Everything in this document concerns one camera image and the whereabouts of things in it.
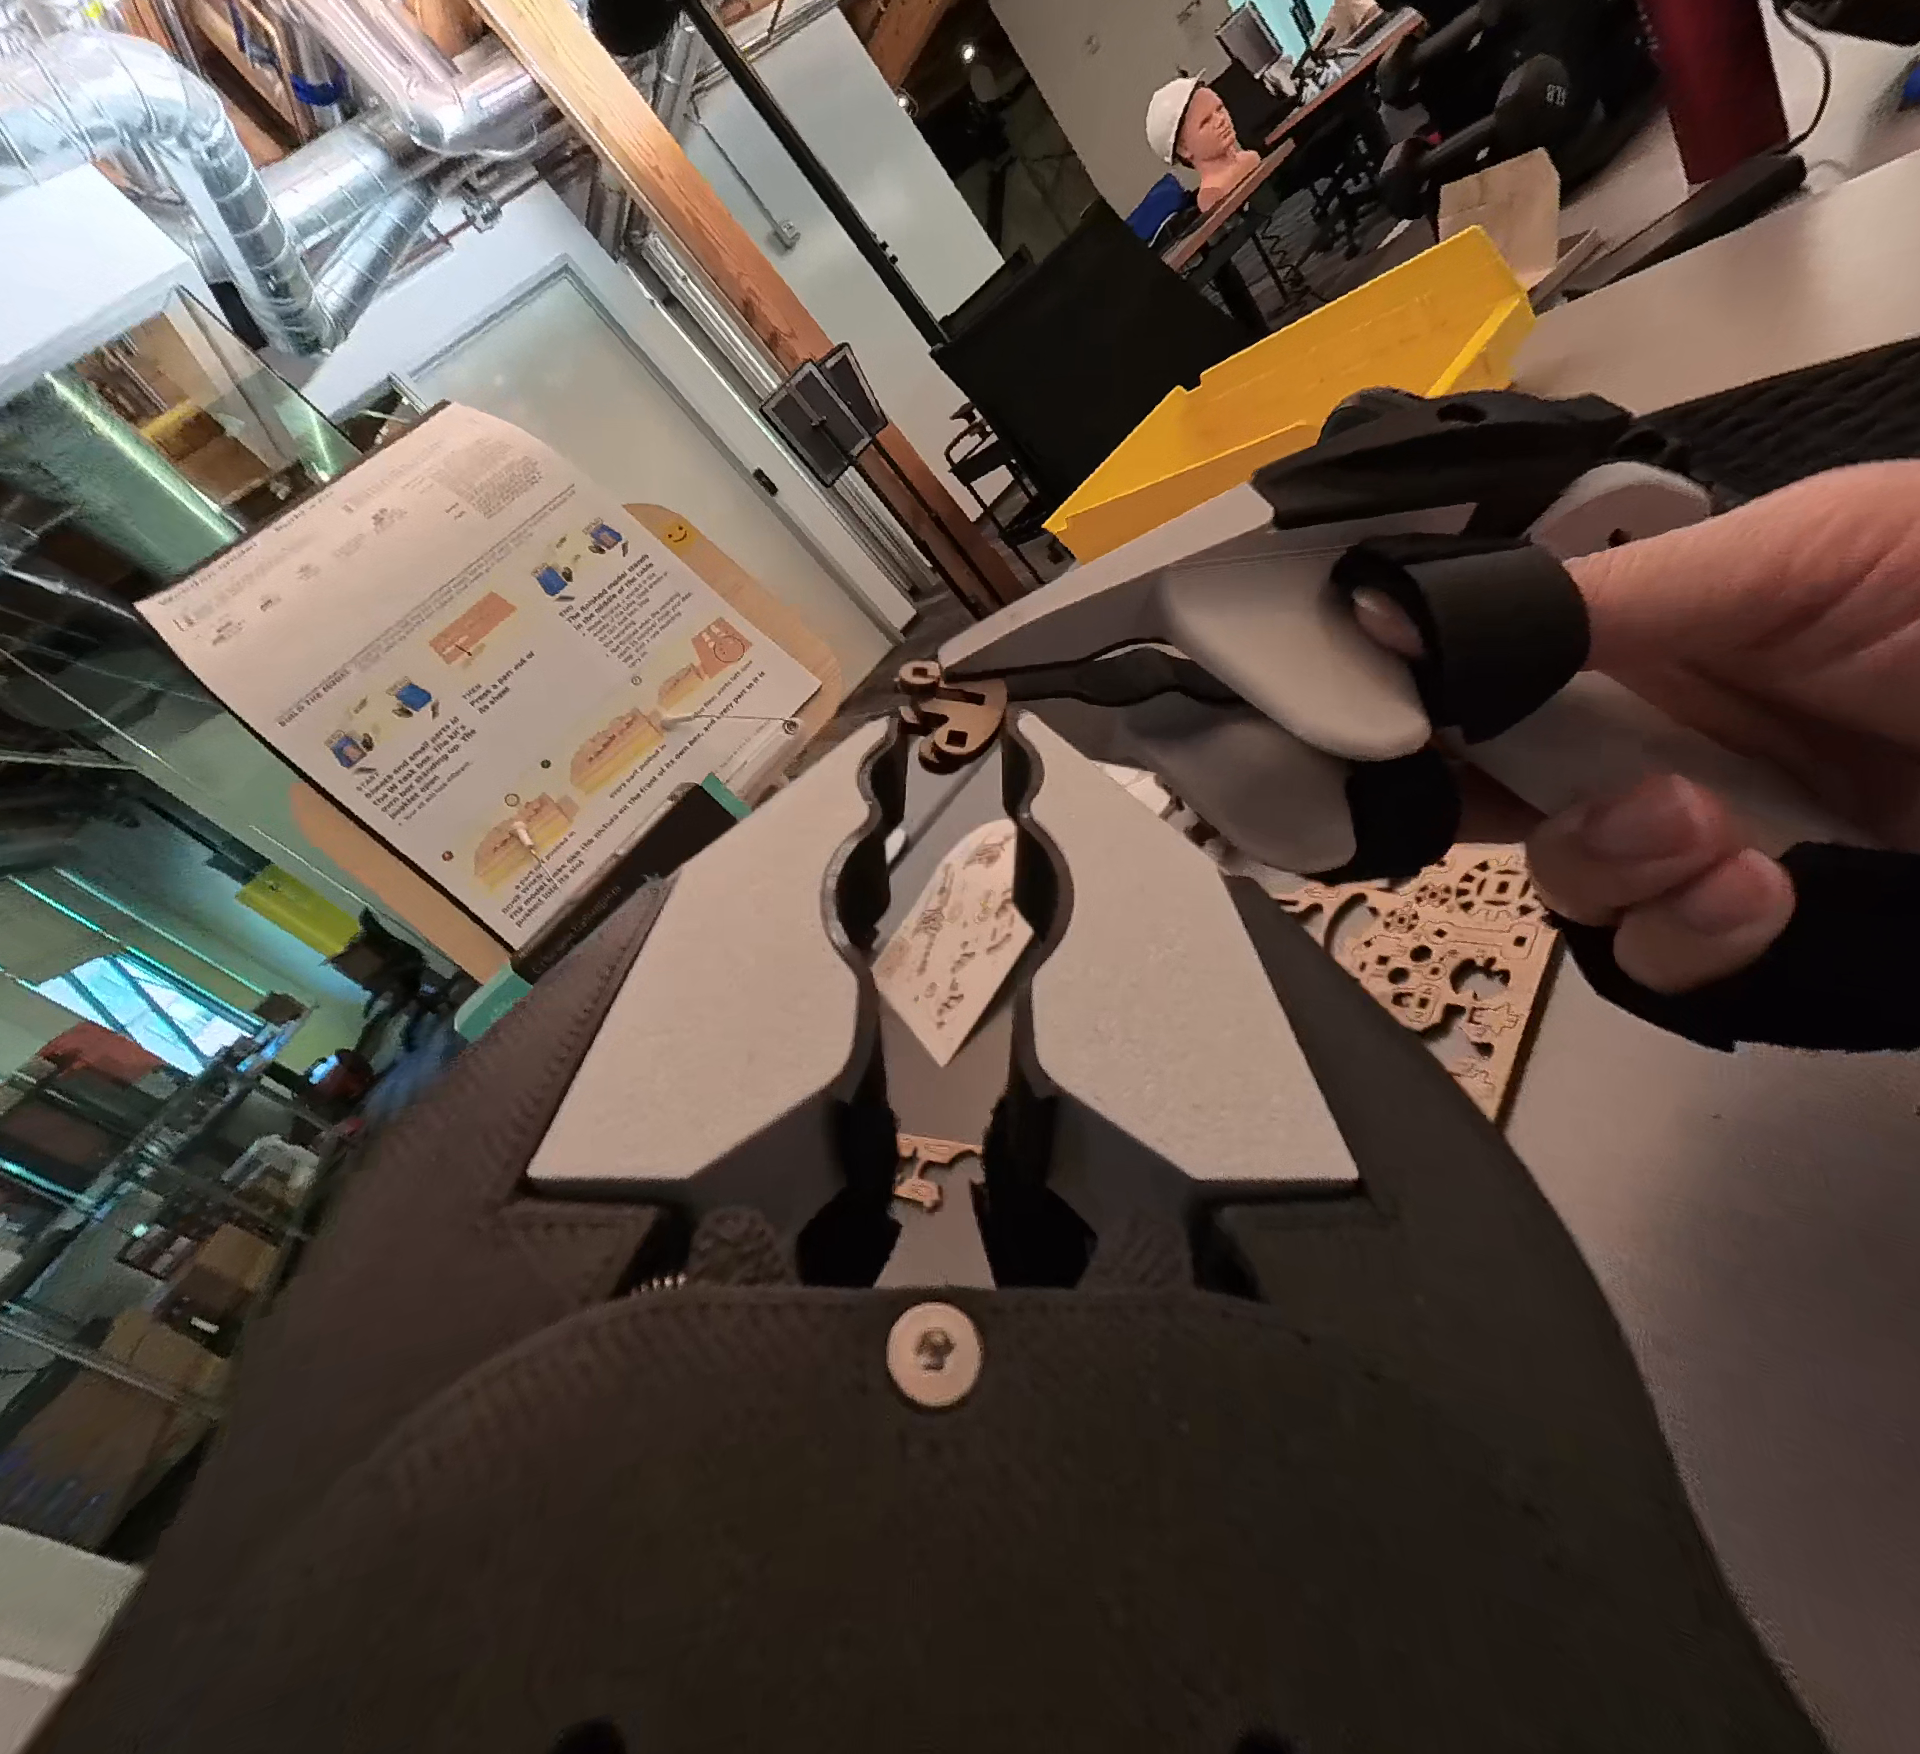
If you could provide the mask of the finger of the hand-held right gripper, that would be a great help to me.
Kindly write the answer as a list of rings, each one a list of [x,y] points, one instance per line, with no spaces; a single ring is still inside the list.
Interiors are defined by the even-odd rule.
[[[1396,823],[1358,761],[1241,705],[1141,703],[1103,715],[1103,759],[1152,771],[1241,857],[1301,876],[1394,876]]]
[[[1329,759],[1406,759],[1431,713],[1408,659],[1336,590],[1338,557],[1278,540],[1175,560],[1121,548],[949,640],[933,688],[1007,709],[1253,715]]]

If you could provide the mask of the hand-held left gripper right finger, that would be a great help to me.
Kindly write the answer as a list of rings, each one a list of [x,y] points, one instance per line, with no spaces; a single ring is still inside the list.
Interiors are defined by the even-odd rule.
[[[1213,862],[1034,713],[1023,847],[1056,913],[1020,1023],[1065,1206],[1345,1197],[1353,1153]]]

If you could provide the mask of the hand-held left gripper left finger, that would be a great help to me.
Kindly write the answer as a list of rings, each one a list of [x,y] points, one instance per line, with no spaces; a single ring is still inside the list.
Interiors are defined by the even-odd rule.
[[[673,881],[525,1171],[683,1213],[884,1203],[875,927],[907,792],[902,718],[839,742]]]

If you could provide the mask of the small wooden model part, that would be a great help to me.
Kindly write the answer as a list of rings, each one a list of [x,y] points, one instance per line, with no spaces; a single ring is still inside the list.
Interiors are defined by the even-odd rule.
[[[898,725],[929,774],[957,774],[993,747],[1007,715],[1003,680],[957,681],[936,658],[898,665]]]

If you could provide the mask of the yellow plastic bin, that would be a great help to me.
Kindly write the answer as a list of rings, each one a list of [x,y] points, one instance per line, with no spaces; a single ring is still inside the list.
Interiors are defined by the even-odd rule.
[[[1316,444],[1364,389],[1504,389],[1532,303],[1482,230],[1464,230],[1170,389],[1046,517],[1076,560],[1241,488]]]

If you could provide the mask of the brown cardboard piece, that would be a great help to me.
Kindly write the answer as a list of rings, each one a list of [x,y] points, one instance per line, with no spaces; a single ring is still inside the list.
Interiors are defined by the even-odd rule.
[[[1481,230],[1531,295],[1547,295],[1593,262],[1597,232],[1561,234],[1561,173],[1544,149],[1481,167],[1436,196],[1436,243]]]

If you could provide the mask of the small flat wooden piece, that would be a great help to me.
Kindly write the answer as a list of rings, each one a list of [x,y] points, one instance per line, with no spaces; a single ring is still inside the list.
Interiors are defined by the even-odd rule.
[[[933,1215],[949,1197],[945,1173],[965,1162],[981,1162],[981,1144],[898,1132],[892,1199]]]

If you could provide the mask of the brown laser-cut wooden sheet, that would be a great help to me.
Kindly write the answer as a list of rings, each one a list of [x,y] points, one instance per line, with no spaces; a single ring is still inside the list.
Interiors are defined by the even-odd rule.
[[[1263,887],[1490,1121],[1504,1118],[1557,961],[1519,847],[1464,844],[1384,883]]]

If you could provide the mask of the black chair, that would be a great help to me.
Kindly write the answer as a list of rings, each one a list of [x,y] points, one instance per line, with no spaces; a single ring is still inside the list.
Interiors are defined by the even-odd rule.
[[[1165,262],[1097,198],[1034,262],[1007,262],[941,319],[933,363],[962,389],[1034,494],[1037,536],[1175,389],[1263,338]]]

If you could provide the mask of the black foam mat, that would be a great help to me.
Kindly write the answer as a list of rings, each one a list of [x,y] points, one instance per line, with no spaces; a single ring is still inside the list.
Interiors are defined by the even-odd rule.
[[[1717,514],[1824,471],[1917,458],[1917,338],[1648,414]]]

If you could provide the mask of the printed instruction booklet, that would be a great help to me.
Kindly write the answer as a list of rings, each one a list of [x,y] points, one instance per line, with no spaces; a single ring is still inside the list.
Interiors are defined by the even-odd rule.
[[[277,759],[509,955],[673,796],[735,792],[826,709],[830,659],[515,420],[439,404],[139,601]]]

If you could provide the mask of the mannequin head with white helmet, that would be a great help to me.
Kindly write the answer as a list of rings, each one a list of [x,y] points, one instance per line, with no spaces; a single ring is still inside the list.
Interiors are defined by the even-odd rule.
[[[1159,87],[1144,112],[1144,132],[1165,167],[1195,177],[1199,210],[1222,204],[1261,167],[1261,151],[1240,143],[1229,109],[1199,76]]]

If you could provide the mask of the black panel on stand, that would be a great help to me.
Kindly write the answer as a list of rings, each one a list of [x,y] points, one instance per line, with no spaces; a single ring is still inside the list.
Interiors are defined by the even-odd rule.
[[[760,414],[821,489],[857,471],[889,427],[853,345],[798,363],[760,399]]]

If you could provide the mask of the red bottle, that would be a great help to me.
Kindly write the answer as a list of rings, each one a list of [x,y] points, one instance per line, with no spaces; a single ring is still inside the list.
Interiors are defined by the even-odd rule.
[[[1691,188],[1786,147],[1761,0],[1634,0]]]

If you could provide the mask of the wide silver ventilation duct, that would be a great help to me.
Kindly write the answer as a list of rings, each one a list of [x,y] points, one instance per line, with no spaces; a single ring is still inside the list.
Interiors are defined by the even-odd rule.
[[[529,160],[559,114],[494,40],[444,55],[400,0],[267,0],[315,37],[369,112],[258,167],[222,97],[164,46],[119,31],[2,55],[2,185],[151,158],[277,351],[350,336],[436,202],[472,167]]]

